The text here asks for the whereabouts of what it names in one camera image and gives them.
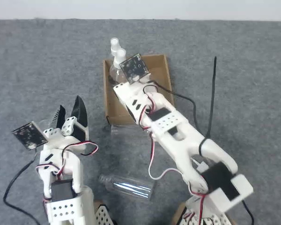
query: black wire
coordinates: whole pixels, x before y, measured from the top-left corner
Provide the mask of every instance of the black wire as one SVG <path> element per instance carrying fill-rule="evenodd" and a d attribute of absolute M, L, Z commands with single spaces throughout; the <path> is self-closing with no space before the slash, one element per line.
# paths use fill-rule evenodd
<path fill-rule="evenodd" d="M 214 93 L 215 93 L 215 76 L 216 76 L 216 56 L 214 58 L 214 73 L 212 76 L 212 90 L 211 90 L 211 103 L 210 103 L 210 113 L 209 113 L 209 121 L 208 121 L 208 129 L 204 139 L 201 141 L 199 145 L 199 154 L 202 156 L 202 145 L 203 143 L 210 138 L 211 126 L 212 126 L 212 118 L 214 114 Z"/>
<path fill-rule="evenodd" d="M 212 126 L 212 118 L 213 118 L 213 114 L 214 114 L 215 76 L 216 76 L 216 56 L 214 58 L 214 74 L 212 76 L 210 114 L 209 114 L 208 130 L 207 130 L 207 133 L 206 133 L 206 137 L 207 138 L 210 138 L 210 132 L 211 132 L 211 126 Z"/>
<path fill-rule="evenodd" d="M 247 210 L 247 212 L 248 212 L 248 214 L 250 215 L 250 217 L 251 217 L 251 225 L 254 225 L 254 216 L 253 216 L 253 214 L 251 213 L 251 211 L 249 210 L 249 208 L 248 208 L 248 206 L 247 206 L 247 204 L 245 203 L 245 201 L 244 200 L 242 200 L 242 203 L 243 203 L 243 205 L 244 205 L 244 208 L 245 208 L 245 210 Z"/>
<path fill-rule="evenodd" d="M 192 105 L 193 105 L 193 121 L 194 121 L 194 123 L 195 123 L 196 129 L 201 133 L 201 130 L 200 130 L 200 128 L 199 128 L 198 121 L 197 121 L 197 113 L 196 113 L 197 107 L 196 107 L 195 101 L 192 100 L 190 97 L 186 97 L 186 96 L 180 95 L 180 94 L 178 94 L 178 93 L 175 93 L 175 92 L 173 92 L 173 91 L 171 91 L 171 90 L 166 89 L 165 87 L 161 86 L 161 85 L 160 85 L 159 83 L 157 83 L 156 81 L 149 81 L 149 83 L 151 83 L 151 82 L 154 82 L 154 84 L 155 84 L 157 87 L 163 89 L 164 91 L 166 91 L 166 92 L 168 92 L 168 93 L 170 93 L 170 94 L 172 94 L 172 95 L 175 95 L 175 96 L 177 96 L 177 97 L 184 98 L 184 99 L 186 99 L 186 100 L 188 100 L 188 101 L 190 101 L 190 102 L 192 103 Z"/>
<path fill-rule="evenodd" d="M 155 87 L 155 88 L 156 88 L 156 92 L 158 92 L 158 88 L 157 88 L 155 85 L 148 84 L 148 85 L 146 85 L 146 86 L 142 89 L 142 91 L 144 92 L 144 94 L 146 93 L 146 92 L 145 92 L 145 88 L 146 88 L 146 87 Z"/>
<path fill-rule="evenodd" d="M 28 164 L 26 164 L 26 165 L 14 176 L 14 178 L 10 181 L 10 183 L 9 183 L 8 187 L 6 188 L 6 191 L 5 191 L 5 193 L 4 193 L 3 202 L 4 202 L 7 206 L 13 208 L 14 210 L 17 210 L 17 211 L 22 212 L 22 213 L 24 213 L 25 215 L 29 216 L 31 219 L 34 220 L 34 222 L 35 222 L 37 225 L 41 225 L 41 224 L 38 222 L 38 220 L 37 220 L 33 215 L 31 215 L 31 214 L 28 213 L 27 211 L 25 211 L 25 210 L 23 210 L 23 209 L 21 209 L 21 208 L 15 206 L 15 205 L 12 205 L 12 204 L 8 203 L 7 200 L 6 200 L 6 199 L 7 199 L 7 195 L 8 195 L 8 193 L 9 193 L 9 191 L 10 191 L 12 185 L 14 184 L 15 180 L 16 180 L 16 179 L 17 179 L 17 178 L 18 178 L 34 161 L 35 161 L 35 159 L 36 159 L 36 157 L 37 157 L 37 149 L 35 149 L 35 151 L 36 151 L 36 154 L 35 154 L 34 158 L 33 158 Z"/>

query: white wall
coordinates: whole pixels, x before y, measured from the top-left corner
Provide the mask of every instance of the white wall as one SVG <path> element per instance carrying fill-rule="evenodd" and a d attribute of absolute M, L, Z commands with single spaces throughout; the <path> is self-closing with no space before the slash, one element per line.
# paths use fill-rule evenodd
<path fill-rule="evenodd" d="M 0 19 L 281 21 L 281 0 L 0 0 Z"/>

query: clear bottle lying on floor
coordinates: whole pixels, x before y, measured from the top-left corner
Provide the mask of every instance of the clear bottle lying on floor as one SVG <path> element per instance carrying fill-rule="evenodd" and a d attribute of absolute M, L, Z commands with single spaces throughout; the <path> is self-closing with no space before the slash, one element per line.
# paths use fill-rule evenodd
<path fill-rule="evenodd" d="M 100 175 L 99 182 L 105 184 L 108 191 L 150 201 L 154 182 L 116 175 Z"/>

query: white wire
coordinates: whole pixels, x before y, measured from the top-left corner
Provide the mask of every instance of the white wire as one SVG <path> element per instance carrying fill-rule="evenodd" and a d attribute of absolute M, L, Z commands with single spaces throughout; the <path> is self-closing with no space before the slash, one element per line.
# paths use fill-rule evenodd
<path fill-rule="evenodd" d="M 153 180 L 160 180 L 160 179 L 161 179 L 167 172 L 169 172 L 169 171 L 176 171 L 176 172 L 180 173 L 181 175 L 183 175 L 182 172 L 181 172 L 180 170 L 176 169 L 176 168 L 168 168 L 168 169 L 166 169 L 165 171 L 163 171 L 163 173 L 162 173 L 159 177 L 153 177 L 153 176 L 151 175 L 151 165 L 152 165 L 152 163 L 153 163 L 154 154 L 155 154 L 155 142 L 154 142 L 154 140 L 152 139 L 152 158 L 151 158 L 151 160 L 150 160 L 150 164 L 149 164 L 149 168 L 148 168 L 148 173 L 149 173 L 149 176 L 150 176 Z"/>
<path fill-rule="evenodd" d="M 92 154 L 90 155 L 93 155 L 94 153 L 96 153 L 98 150 L 99 150 L 99 145 L 97 145 L 96 143 L 94 142 L 91 142 L 91 141 L 87 141 L 87 142 L 83 142 L 83 143 L 76 143 L 76 144 L 72 144 L 71 146 L 69 146 L 68 148 L 72 147 L 72 146 L 80 146 L 80 145 L 84 145 L 84 144 L 92 144 L 92 145 L 95 145 L 96 149 L 92 152 Z"/>
<path fill-rule="evenodd" d="M 64 162 L 63 162 L 61 168 L 58 170 L 58 172 L 55 172 L 55 171 L 54 171 L 53 173 L 54 173 L 55 175 L 56 175 L 56 174 L 59 174 L 59 173 L 64 169 L 65 164 L 66 164 L 66 161 L 65 161 L 65 159 L 64 159 Z"/>

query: gray carpet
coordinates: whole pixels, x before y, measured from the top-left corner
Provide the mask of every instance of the gray carpet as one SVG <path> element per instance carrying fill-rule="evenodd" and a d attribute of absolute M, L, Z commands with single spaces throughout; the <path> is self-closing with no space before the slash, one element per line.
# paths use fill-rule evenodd
<path fill-rule="evenodd" d="M 40 19 L 0 21 L 0 224 L 33 224 L 2 202 L 9 181 L 33 155 L 10 131 L 50 117 L 59 104 L 70 113 L 77 94 L 89 113 L 91 139 L 100 145 L 94 156 L 81 159 L 85 183 L 119 225 L 169 224 L 188 199 L 175 173 L 156 183 L 148 203 L 109 193 L 97 182 L 102 173 L 148 179 L 149 138 L 141 130 L 139 138 L 113 138 L 105 121 L 102 60 L 109 57 L 111 37 L 118 37 L 129 55 L 167 54 L 173 89 L 196 100 L 203 129 L 218 56 L 212 138 L 253 185 L 247 204 L 256 224 L 281 225 L 281 22 Z M 181 99 L 175 104 L 192 123 L 191 105 Z M 152 173 L 173 165 L 158 150 Z M 33 167 L 17 180 L 9 201 L 47 224 L 42 182 Z M 250 224 L 241 205 L 229 213 L 238 224 Z"/>

